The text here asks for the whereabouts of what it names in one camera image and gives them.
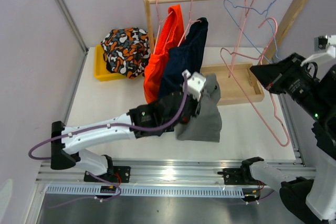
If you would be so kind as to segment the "grey shorts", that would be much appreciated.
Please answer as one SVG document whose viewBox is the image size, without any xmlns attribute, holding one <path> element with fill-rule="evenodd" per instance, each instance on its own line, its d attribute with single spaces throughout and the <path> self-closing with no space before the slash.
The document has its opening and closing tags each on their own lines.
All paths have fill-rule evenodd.
<svg viewBox="0 0 336 224">
<path fill-rule="evenodd" d="M 205 76 L 203 97 L 200 100 L 200 112 L 190 122 L 175 127 L 176 138 L 180 141 L 220 142 L 222 118 L 217 104 L 221 99 L 221 89 L 216 74 Z"/>
</svg>

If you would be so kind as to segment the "navy blue shorts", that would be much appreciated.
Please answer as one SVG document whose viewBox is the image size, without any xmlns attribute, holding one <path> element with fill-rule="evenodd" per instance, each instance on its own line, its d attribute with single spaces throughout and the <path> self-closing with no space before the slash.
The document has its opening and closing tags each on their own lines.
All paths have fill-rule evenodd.
<svg viewBox="0 0 336 224">
<path fill-rule="evenodd" d="M 191 25 L 186 39 L 178 47 L 169 50 L 169 60 L 162 74 L 158 98 L 180 89 L 183 71 L 200 72 L 208 33 L 208 21 L 201 17 Z"/>
</svg>

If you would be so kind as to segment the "blue wire hanger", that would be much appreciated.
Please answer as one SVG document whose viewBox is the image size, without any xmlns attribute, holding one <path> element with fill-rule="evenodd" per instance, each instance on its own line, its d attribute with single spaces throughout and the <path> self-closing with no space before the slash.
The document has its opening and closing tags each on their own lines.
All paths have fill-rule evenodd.
<svg viewBox="0 0 336 224">
<path fill-rule="evenodd" d="M 225 11 L 227 11 L 228 15 L 230 16 L 230 18 L 233 20 L 233 22 L 235 23 L 235 25 L 237 26 L 238 30 L 240 31 L 240 33 L 247 39 L 247 41 L 252 45 L 253 48 L 255 48 L 259 53 L 261 53 L 261 51 L 259 51 L 257 49 L 257 47 L 254 45 L 254 43 L 249 39 L 249 37 L 243 32 L 243 24 L 242 24 L 242 17 L 239 19 L 239 22 L 233 17 L 233 15 L 231 14 L 231 12 L 229 11 L 228 7 L 226 6 L 227 3 L 230 3 L 230 5 L 232 6 L 232 8 L 234 9 L 242 9 L 242 15 L 246 16 L 249 10 L 254 11 L 255 13 L 257 13 L 260 16 L 263 16 L 265 18 L 269 17 L 269 10 L 271 9 L 271 7 L 273 6 L 273 4 L 276 2 L 277 0 L 273 0 L 269 3 L 269 5 L 267 6 L 266 9 L 264 9 L 263 11 L 259 11 L 255 8 L 252 7 L 252 3 L 250 4 L 250 7 L 246 7 L 246 6 L 241 6 L 241 5 L 235 5 L 231 0 L 224 0 L 223 1 L 223 6 Z"/>
</svg>

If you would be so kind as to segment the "pink hanger of grey shorts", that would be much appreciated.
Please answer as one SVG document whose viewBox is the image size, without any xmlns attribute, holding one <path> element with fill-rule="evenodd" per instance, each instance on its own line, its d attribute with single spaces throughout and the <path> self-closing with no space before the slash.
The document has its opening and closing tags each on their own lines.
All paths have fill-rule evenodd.
<svg viewBox="0 0 336 224">
<path fill-rule="evenodd" d="M 233 72 L 231 72 L 230 70 L 230 67 L 228 66 L 228 64 L 226 63 L 224 57 L 222 56 L 222 51 L 226 51 L 229 53 L 229 55 L 232 56 L 232 53 L 233 51 L 230 51 L 228 50 L 227 48 L 225 47 L 222 47 L 220 49 L 220 57 L 222 59 L 222 61 L 224 62 L 225 66 L 227 67 L 228 71 L 229 71 L 229 74 L 234 78 L 235 82 L 238 84 L 239 88 L 241 89 L 241 91 L 243 92 L 244 96 L 247 98 L 248 102 L 250 103 L 250 105 L 253 107 L 253 109 L 255 110 L 255 112 L 257 113 L 257 115 L 259 116 L 259 118 L 262 120 L 262 122 L 264 123 L 264 125 L 266 126 L 266 128 L 269 130 L 269 132 L 273 135 L 273 137 L 275 138 L 275 140 L 278 142 L 278 144 L 281 146 L 281 147 L 287 147 L 291 140 L 290 140 L 290 136 L 289 136 L 289 133 L 287 131 L 287 128 L 285 127 L 283 121 L 278 117 L 277 115 L 277 106 L 275 104 L 275 101 L 274 101 L 274 98 L 272 96 L 272 93 L 270 91 L 270 89 L 274 86 L 274 83 L 275 81 L 271 81 L 270 79 L 270 76 L 268 76 L 268 72 L 263 72 L 263 70 L 267 69 L 268 67 L 271 67 L 271 65 L 262 65 L 262 60 L 265 56 L 265 53 L 266 53 L 266 50 L 268 49 L 268 47 L 270 46 L 271 42 L 273 40 L 275 40 L 275 36 L 276 36 L 276 33 L 278 31 L 278 23 L 276 21 L 275 18 L 273 17 L 268 17 L 268 18 L 265 18 L 264 21 L 262 21 L 262 23 L 258 26 L 259 28 L 262 27 L 264 25 L 264 23 L 266 21 L 269 21 L 269 20 L 272 20 L 274 22 L 274 25 L 275 25 L 275 31 L 272 35 L 272 37 L 270 38 L 267 46 L 263 49 L 262 53 L 260 54 L 260 56 L 258 58 L 255 58 L 255 57 L 250 57 L 248 55 L 244 55 L 244 54 L 241 54 L 241 53 L 236 53 L 236 55 L 239 55 L 239 56 L 242 56 L 242 57 L 245 57 L 245 58 L 248 58 L 248 59 L 253 59 L 253 60 L 258 60 L 258 63 L 259 65 L 252 65 L 250 67 L 250 72 L 254 75 L 254 77 L 257 79 L 257 81 L 266 89 L 268 90 L 269 94 L 270 94 L 270 98 L 271 98 L 271 102 L 272 102 L 272 105 L 273 105 L 273 109 L 274 109 L 274 117 L 275 119 L 280 123 L 284 133 L 285 133 L 285 136 L 287 138 L 287 142 L 286 143 L 282 143 L 280 141 L 280 139 L 278 138 L 278 136 L 275 134 L 275 132 L 272 130 L 272 128 L 269 126 L 269 124 L 267 123 L 267 121 L 264 119 L 264 117 L 260 114 L 259 110 L 256 108 L 256 106 L 254 105 L 254 103 L 252 102 L 251 98 L 247 95 L 246 91 L 244 90 L 244 88 L 242 87 L 242 85 L 239 83 L 239 81 L 236 79 L 235 75 Z"/>
</svg>

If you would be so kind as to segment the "orange camouflage shorts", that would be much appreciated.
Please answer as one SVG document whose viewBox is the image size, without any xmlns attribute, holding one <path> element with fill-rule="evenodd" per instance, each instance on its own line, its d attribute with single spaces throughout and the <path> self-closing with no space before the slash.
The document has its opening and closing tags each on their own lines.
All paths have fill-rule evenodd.
<svg viewBox="0 0 336 224">
<path fill-rule="evenodd" d="M 110 73 L 129 79 L 144 74 L 151 54 L 148 32 L 138 27 L 113 29 L 100 43 Z"/>
</svg>

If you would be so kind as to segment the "pink hanger of camouflage shorts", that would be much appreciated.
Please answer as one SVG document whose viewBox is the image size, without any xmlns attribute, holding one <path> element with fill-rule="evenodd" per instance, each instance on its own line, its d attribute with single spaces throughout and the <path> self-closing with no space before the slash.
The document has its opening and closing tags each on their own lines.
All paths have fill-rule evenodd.
<svg viewBox="0 0 336 224">
<path fill-rule="evenodd" d="M 233 72 L 233 70 L 234 70 L 236 53 L 238 51 L 238 48 L 239 48 L 239 45 L 240 45 L 240 42 L 241 42 L 241 39 L 242 39 L 242 36 L 243 36 L 243 33 L 244 33 L 244 28 L 245 28 L 245 24 L 246 24 L 248 15 L 249 15 L 249 11 L 250 11 L 254 1 L 255 0 L 252 0 L 250 2 L 249 6 L 247 6 L 247 4 L 248 4 L 247 0 L 244 0 L 244 5 L 243 6 L 238 6 L 238 5 L 234 6 L 234 4 L 232 4 L 233 8 L 241 8 L 242 12 L 240 14 L 240 19 L 239 19 L 239 24 L 238 24 L 238 29 L 240 30 L 240 32 L 239 32 L 239 36 L 237 37 L 237 40 L 236 40 L 234 51 L 232 53 L 232 59 L 231 59 L 231 64 L 230 64 L 231 72 Z"/>
</svg>

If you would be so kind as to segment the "pink hanger of orange shorts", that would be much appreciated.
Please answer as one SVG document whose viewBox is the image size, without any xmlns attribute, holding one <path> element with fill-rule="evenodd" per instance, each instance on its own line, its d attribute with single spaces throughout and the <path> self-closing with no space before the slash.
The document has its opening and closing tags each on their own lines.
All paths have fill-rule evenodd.
<svg viewBox="0 0 336 224">
<path fill-rule="evenodd" d="M 157 15 L 157 18 L 158 18 L 158 21 L 159 21 L 159 25 L 158 25 L 158 29 L 157 29 L 158 31 L 156 33 L 153 53 L 155 53 L 155 51 L 156 51 L 156 47 L 157 47 L 157 43 L 158 43 L 158 40 L 159 40 L 160 31 L 161 31 L 161 25 L 172 13 L 172 12 L 170 12 L 165 19 L 161 19 L 160 10 L 159 10 L 159 0 L 155 0 L 155 10 L 156 10 L 156 15 Z"/>
</svg>

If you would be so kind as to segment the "pink hanger of navy shorts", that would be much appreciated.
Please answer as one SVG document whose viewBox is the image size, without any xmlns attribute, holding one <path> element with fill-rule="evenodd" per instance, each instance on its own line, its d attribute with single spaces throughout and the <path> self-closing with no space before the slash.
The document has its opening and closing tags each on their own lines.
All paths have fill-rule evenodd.
<svg viewBox="0 0 336 224">
<path fill-rule="evenodd" d="M 196 21 L 192 21 L 192 8 L 193 8 L 193 1 L 194 0 L 191 0 L 190 1 L 190 8 L 189 8 L 189 12 L 188 12 L 188 23 L 186 25 L 186 28 L 184 29 L 184 33 L 182 35 L 182 37 L 180 38 L 180 41 L 178 43 L 178 47 L 181 45 L 181 43 L 183 42 L 183 39 L 185 39 L 185 36 L 186 36 L 186 33 L 190 27 L 191 24 L 193 23 L 197 23 L 197 22 L 200 22 L 200 20 L 196 20 Z"/>
</svg>

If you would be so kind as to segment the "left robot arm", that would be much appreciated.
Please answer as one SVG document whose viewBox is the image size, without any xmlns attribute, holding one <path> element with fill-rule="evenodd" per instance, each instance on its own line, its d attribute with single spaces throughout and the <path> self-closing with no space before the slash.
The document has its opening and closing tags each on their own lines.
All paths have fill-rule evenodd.
<svg viewBox="0 0 336 224">
<path fill-rule="evenodd" d="M 129 182 L 129 166 L 115 167 L 108 155 L 88 150 L 99 144 L 137 140 L 172 132 L 178 124 L 187 124 L 199 114 L 202 93 L 176 91 L 152 103 L 98 124 L 78 127 L 52 124 L 51 169 L 78 168 L 85 171 L 85 182 Z"/>
</svg>

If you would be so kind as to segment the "wooden clothes rack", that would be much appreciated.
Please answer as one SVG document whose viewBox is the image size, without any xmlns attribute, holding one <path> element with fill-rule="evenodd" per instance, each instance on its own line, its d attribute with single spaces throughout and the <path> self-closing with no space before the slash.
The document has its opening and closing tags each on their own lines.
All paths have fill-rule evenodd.
<svg viewBox="0 0 336 224">
<path fill-rule="evenodd" d="M 196 2 L 196 1 L 212 1 L 212 0 L 143 0 L 146 15 L 146 22 L 148 26 L 150 46 L 154 47 L 154 36 L 151 5 L 164 3 L 182 3 L 182 2 Z M 276 35 L 274 41 L 267 47 L 265 58 L 271 59 L 275 56 L 276 46 L 281 45 L 288 31 L 294 24 L 296 18 L 305 7 L 308 0 L 293 0 L 284 14 L 280 24 L 276 25 Z M 249 70 L 251 62 L 243 62 L 237 64 L 236 76 L 229 75 L 227 67 L 222 65 L 212 65 L 202 68 L 205 74 L 215 73 L 218 75 L 218 82 L 222 91 L 222 98 L 219 101 L 220 105 L 232 105 L 248 102 L 260 102 L 265 95 L 260 83 L 256 77 Z"/>
</svg>

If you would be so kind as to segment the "yellow plastic bin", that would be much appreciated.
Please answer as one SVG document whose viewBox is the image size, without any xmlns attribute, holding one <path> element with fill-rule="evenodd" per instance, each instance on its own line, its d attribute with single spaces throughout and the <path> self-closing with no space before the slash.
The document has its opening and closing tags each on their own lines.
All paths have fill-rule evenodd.
<svg viewBox="0 0 336 224">
<path fill-rule="evenodd" d="M 112 81 L 118 79 L 126 79 L 119 73 L 111 73 L 106 69 L 106 61 L 104 60 L 104 50 L 101 45 L 96 45 L 94 53 L 94 77 L 101 82 Z"/>
</svg>

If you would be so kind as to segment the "aluminium mounting rail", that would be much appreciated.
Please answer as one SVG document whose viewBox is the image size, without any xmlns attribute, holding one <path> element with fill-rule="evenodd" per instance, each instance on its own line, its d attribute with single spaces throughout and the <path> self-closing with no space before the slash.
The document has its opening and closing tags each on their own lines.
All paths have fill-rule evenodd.
<svg viewBox="0 0 336 224">
<path fill-rule="evenodd" d="M 42 162 L 36 183 L 45 193 L 109 196 L 161 197 L 261 197 L 269 189 L 266 182 L 248 184 L 241 178 L 240 162 L 131 161 L 116 159 L 115 184 L 86 182 L 78 169 L 52 170 Z"/>
</svg>

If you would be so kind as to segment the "aluminium corner post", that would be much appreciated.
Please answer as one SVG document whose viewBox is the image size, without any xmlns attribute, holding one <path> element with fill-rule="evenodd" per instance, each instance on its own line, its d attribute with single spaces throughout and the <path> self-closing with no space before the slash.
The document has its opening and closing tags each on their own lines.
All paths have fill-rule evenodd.
<svg viewBox="0 0 336 224">
<path fill-rule="evenodd" d="M 75 23 L 75 20 L 73 18 L 73 16 L 71 15 L 69 8 L 65 2 L 65 0 L 55 0 L 61 14 L 63 15 L 69 29 L 71 30 L 71 32 L 73 33 L 79 47 L 81 48 L 81 50 L 84 53 L 87 53 L 88 51 L 88 47 L 86 46 L 84 39 Z"/>
</svg>

